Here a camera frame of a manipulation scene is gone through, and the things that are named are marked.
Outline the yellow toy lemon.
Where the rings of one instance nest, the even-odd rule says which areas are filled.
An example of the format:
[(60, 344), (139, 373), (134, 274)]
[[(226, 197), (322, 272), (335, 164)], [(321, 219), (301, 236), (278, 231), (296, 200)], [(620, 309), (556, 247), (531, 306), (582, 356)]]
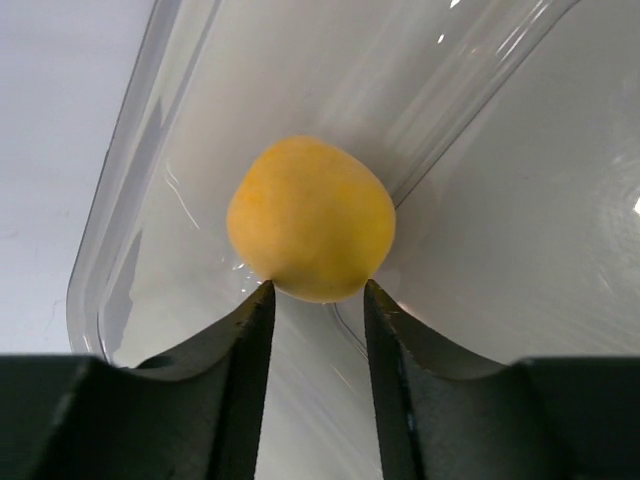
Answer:
[(312, 303), (357, 293), (391, 250), (393, 202), (362, 162), (315, 137), (267, 148), (227, 211), (239, 257), (263, 280)]

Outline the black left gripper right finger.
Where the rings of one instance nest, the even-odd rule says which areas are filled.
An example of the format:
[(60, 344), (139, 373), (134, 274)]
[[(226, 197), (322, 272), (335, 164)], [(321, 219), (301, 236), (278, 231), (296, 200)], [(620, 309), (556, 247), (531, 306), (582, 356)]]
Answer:
[(637, 357), (503, 365), (364, 289), (368, 364), (387, 479), (635, 479)]

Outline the clear grey plastic bin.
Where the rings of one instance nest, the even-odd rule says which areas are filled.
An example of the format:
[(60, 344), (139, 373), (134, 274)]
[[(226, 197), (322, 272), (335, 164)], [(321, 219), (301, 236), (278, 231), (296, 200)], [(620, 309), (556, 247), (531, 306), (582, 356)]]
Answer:
[(639, 360), (635, 1), (158, 1), (67, 297), (71, 348), (134, 367), (261, 279), (228, 204), (309, 135), (389, 192), (377, 284), (508, 365)]

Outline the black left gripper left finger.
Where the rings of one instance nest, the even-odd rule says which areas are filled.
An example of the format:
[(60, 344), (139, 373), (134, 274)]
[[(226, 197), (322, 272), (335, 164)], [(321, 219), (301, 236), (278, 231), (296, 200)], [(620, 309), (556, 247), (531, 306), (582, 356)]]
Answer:
[(134, 368), (1, 359), (5, 479), (251, 479), (275, 325), (272, 283)]

